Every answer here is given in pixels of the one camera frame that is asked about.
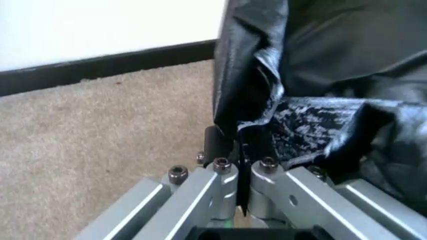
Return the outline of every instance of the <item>wrinkled fabric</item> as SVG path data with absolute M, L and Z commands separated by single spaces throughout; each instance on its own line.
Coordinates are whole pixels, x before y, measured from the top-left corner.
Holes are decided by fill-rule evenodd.
M 287 17 L 283 0 L 229 1 L 213 87 L 214 122 L 226 135 L 238 126 L 267 124 L 282 98 L 279 64 Z
M 427 215 L 426 104 L 286 97 L 268 130 L 285 169 L 315 164 L 334 180 L 363 178 Z
M 426 13 L 423 0 L 230 0 L 215 124 L 245 136 L 247 163 L 321 165 L 427 215 Z

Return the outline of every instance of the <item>black plastic part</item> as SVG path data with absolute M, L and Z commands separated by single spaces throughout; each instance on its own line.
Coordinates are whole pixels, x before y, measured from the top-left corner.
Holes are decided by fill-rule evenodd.
M 332 240 L 323 229 L 194 228 L 187 240 Z
M 204 130 L 204 167 L 209 165 L 216 158 L 229 158 L 233 150 L 234 141 L 225 137 L 216 126 L 208 126 Z

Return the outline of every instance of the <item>black fabric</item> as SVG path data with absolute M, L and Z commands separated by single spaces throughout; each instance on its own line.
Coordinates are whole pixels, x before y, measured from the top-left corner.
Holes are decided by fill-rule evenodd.
M 268 132 L 286 168 L 362 177 L 426 214 L 426 13 L 424 0 L 230 0 L 215 124 L 246 136 L 245 158 L 247 136 Z

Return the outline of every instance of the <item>carpet floor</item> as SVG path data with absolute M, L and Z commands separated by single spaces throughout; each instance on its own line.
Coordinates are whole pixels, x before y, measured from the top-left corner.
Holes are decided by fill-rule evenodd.
M 0 238 L 70 239 L 143 177 L 196 167 L 211 60 L 0 98 Z

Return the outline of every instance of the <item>silver metal bar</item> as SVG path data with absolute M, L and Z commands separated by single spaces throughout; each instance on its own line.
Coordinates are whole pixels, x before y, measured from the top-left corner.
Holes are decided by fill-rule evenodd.
M 195 226 L 206 226 L 220 202 L 221 178 L 197 168 L 133 238 L 183 240 Z
M 171 195 L 169 187 L 143 178 L 81 231 L 76 240 L 130 239 Z
M 206 167 L 207 170 L 214 171 L 213 163 Z M 232 220 L 236 213 L 237 183 L 239 179 L 239 170 L 231 163 L 230 172 L 220 174 L 221 187 L 219 195 L 221 197 L 218 211 L 212 218 L 215 220 Z
M 358 179 L 335 189 L 399 238 L 427 240 L 427 218 L 368 182 Z
M 304 167 L 270 177 L 256 162 L 251 185 L 268 196 L 296 228 L 321 226 L 335 239 L 398 239 Z

